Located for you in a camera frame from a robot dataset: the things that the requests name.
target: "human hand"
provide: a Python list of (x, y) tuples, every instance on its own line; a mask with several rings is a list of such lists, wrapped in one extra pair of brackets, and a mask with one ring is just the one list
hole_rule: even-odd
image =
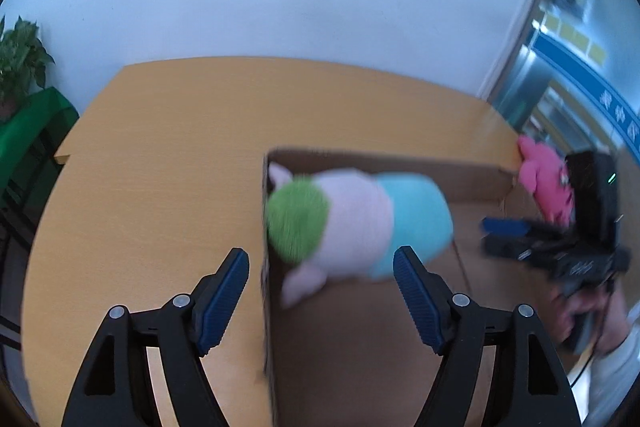
[[(586, 312), (595, 312), (596, 314), (591, 341), (596, 340), (609, 299), (605, 285), (595, 289), (580, 290), (569, 298), (562, 295), (560, 286), (553, 285), (548, 297), (551, 314), (546, 326), (553, 340), (557, 343), (564, 342), (574, 329), (574, 315)], [(616, 287), (611, 295), (609, 309), (606, 313), (605, 324), (602, 328), (602, 336), (596, 346), (597, 354), (610, 353), (625, 341), (631, 331), (631, 325), (626, 316), (627, 310), (622, 287), (620, 282), (616, 281)]]

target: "plush toy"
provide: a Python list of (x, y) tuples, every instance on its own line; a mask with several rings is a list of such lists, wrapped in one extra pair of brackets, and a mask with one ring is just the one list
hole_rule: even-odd
[(282, 285), (285, 308), (327, 280), (391, 277), (399, 247), (411, 245), (424, 263), (452, 240), (447, 202), (426, 176), (356, 169), (293, 176), (271, 163), (269, 177), (269, 239), (286, 263), (296, 265)]
[(528, 136), (518, 138), (518, 147), (524, 158), (518, 180), (533, 194), (546, 221), (567, 227), (574, 209), (574, 194), (566, 164), (551, 147)]

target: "plant pot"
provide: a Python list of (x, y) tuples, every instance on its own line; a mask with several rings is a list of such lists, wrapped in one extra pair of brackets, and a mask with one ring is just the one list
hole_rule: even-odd
[(18, 111), (18, 103), (14, 97), (0, 100), (0, 123), (6, 123)]

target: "silver screw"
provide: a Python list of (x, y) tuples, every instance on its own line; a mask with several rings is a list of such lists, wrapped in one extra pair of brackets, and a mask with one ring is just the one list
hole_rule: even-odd
[(523, 317), (532, 317), (533, 308), (528, 304), (521, 304), (520, 306), (518, 306), (518, 313)]
[(124, 315), (124, 308), (122, 306), (114, 306), (109, 310), (109, 316), (112, 319), (119, 319)]
[(469, 302), (471, 302), (469, 300), (469, 297), (467, 297), (463, 293), (456, 293), (455, 295), (453, 295), (453, 298), (451, 300), (453, 301), (453, 304), (455, 304), (456, 306), (460, 306), (461, 308), (469, 306)]
[(174, 306), (176, 308), (184, 308), (190, 302), (191, 302), (190, 296), (185, 295), (184, 293), (182, 293), (180, 295), (176, 295), (174, 297)]

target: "blue gripper pad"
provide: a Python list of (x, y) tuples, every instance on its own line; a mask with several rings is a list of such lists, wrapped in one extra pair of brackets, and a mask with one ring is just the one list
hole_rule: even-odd
[(241, 248), (234, 248), (199, 293), (191, 312), (191, 325), (200, 357), (222, 340), (247, 279), (249, 256)]
[(529, 233), (531, 226), (521, 219), (495, 219), (494, 217), (485, 217), (482, 220), (482, 229), (486, 233), (493, 233), (495, 235), (522, 237)]
[(414, 320), (422, 342), (427, 346), (433, 347), (434, 352), (441, 355), (448, 341), (442, 331), (442, 321), (446, 319), (446, 317), (443, 317), (443, 312), (446, 314), (447, 311), (442, 309), (442, 303), (438, 305), (434, 302), (417, 269), (424, 270), (428, 274), (411, 248), (402, 247), (396, 250), (394, 254), (394, 277), (404, 302), (409, 308), (409, 313)]

